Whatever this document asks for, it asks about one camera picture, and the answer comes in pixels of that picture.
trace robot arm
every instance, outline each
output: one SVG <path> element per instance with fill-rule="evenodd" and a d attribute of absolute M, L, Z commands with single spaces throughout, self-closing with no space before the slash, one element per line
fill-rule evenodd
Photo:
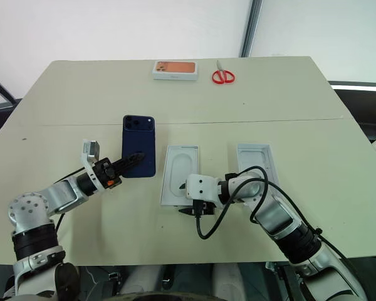
<path fill-rule="evenodd" d="M 78 275 L 74 266 L 63 263 L 65 251 L 58 244 L 50 216 L 63 214 L 86 202 L 92 194 L 121 184 L 121 173 L 141 162 L 145 155 L 132 154 L 113 163 L 108 158 L 98 160 L 98 156 L 98 143 L 84 140 L 83 174 L 66 176 L 10 203 L 8 215 L 15 227 L 12 239 L 17 258 L 13 266 L 15 295 L 54 292 L 59 300 L 78 295 Z"/>
<path fill-rule="evenodd" d="M 279 197 L 290 199 L 282 189 L 263 176 L 247 171 L 228 174 L 226 180 L 191 174 L 185 185 L 187 198 L 193 200 L 192 212 L 196 216 L 197 230 L 201 238 L 207 239 L 216 230 L 227 208 L 233 202 L 255 203 L 251 221 L 258 223 L 285 254 L 295 271 L 303 278 L 303 293 L 308 300 L 339 300 L 343 296 L 355 300 L 367 300 L 365 292 L 350 270 L 337 258 L 320 236 L 297 212 Z M 273 186 L 277 193 L 268 191 Z M 223 208 L 215 226 L 203 235 L 200 217 L 209 206 Z"/>

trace white wall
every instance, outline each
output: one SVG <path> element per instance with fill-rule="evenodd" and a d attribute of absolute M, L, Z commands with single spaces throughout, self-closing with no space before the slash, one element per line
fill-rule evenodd
<path fill-rule="evenodd" d="M 376 82 L 376 0 L 263 0 L 251 56 L 309 55 L 328 80 Z"/>
<path fill-rule="evenodd" d="M 53 60 L 239 56 L 250 3 L 0 0 L 0 83 L 18 98 Z"/>

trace scissors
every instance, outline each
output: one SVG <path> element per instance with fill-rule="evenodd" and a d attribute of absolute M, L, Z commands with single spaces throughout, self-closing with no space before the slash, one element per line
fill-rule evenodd
<path fill-rule="evenodd" d="M 212 81 L 218 85 L 222 85 L 223 83 L 232 83 L 235 80 L 236 80 L 235 75 L 228 70 L 224 70 L 220 62 L 217 61 L 217 70 L 212 75 Z"/>

